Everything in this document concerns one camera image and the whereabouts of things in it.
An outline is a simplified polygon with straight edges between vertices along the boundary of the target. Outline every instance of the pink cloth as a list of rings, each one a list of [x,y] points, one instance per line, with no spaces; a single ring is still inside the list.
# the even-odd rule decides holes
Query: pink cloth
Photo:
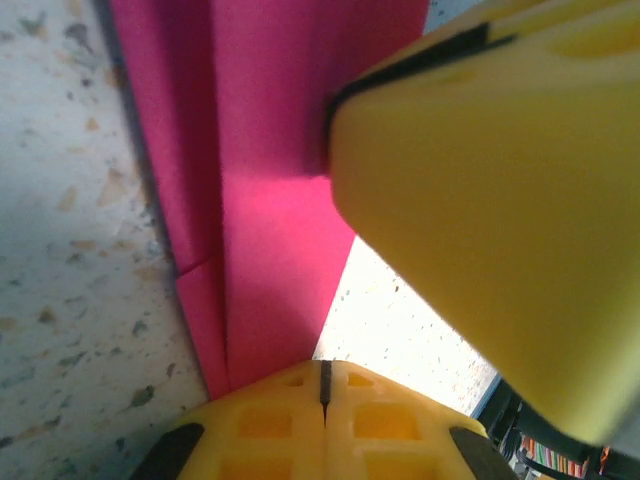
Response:
[[[426,0],[111,0],[214,397],[310,358],[353,233],[322,175],[333,92]]]

